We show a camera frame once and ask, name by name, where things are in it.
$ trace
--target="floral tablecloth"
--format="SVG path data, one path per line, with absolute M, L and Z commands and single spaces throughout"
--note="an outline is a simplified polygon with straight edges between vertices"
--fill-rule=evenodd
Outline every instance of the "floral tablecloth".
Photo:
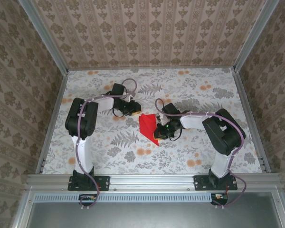
M 166 104 L 173 102 L 180 111 L 227 109 L 247 135 L 232 164 L 233 172 L 261 172 L 231 70 L 201 68 L 69 72 L 43 174 L 68 174 L 74 169 L 75 152 L 65 129 L 73 99 L 106 93 L 114 83 L 126 78 L 137 81 L 135 100 L 142 105 L 144 114 L 158 114 L 156 98 L 162 98 Z M 124 85 L 129 90 L 134 88 L 131 81 Z M 140 134 L 138 115 L 117 118 L 112 111 L 98 114 L 91 137 L 96 174 L 208 173 L 216 153 L 205 131 L 184 130 L 177 141 L 160 141 L 160 146 L 156 146 Z

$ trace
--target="gray floor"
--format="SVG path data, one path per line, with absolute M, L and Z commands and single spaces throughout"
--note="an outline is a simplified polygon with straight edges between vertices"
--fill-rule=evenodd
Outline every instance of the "gray floor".
M 280 228 L 270 193 L 246 193 L 234 205 L 210 203 L 35 203 L 28 228 Z

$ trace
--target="wallpaper wall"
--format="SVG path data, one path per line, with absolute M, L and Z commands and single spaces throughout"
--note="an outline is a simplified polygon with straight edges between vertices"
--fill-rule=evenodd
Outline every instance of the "wallpaper wall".
M 273 172 L 285 189 L 285 0 L 281 0 L 240 74 Z
M 0 228 L 35 172 L 61 79 L 20 4 L 0 0 Z
M 233 65 L 266 0 L 33 0 L 69 68 Z

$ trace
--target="fern leaf pattern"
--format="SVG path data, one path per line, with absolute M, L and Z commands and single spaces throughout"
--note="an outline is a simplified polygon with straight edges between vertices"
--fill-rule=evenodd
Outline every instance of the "fern leaf pattern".
M 194 68 L 70 71 L 43 173 L 73 172 L 74 145 L 65 128 L 72 100 L 105 94 L 126 78 L 136 80 L 134 99 L 144 114 L 158 115 L 156 98 L 172 102 L 181 112 L 227 109 L 246 133 L 244 148 L 235 157 L 232 170 L 261 171 L 231 70 Z M 128 91 L 134 88 L 130 80 L 123 85 Z M 97 113 L 95 130 L 86 143 L 95 172 L 102 175 L 206 173 L 216 153 L 203 130 L 183 130 L 177 141 L 163 140 L 157 146 L 140 133 L 139 115 L 119 118 L 112 110 Z

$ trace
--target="red cloth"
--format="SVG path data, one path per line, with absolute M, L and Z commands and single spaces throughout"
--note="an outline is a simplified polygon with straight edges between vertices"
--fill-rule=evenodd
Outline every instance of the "red cloth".
M 156 145 L 158 140 L 154 139 L 154 131 L 156 130 L 156 116 L 155 114 L 145 115 L 141 114 L 139 116 L 139 132 L 151 140 Z

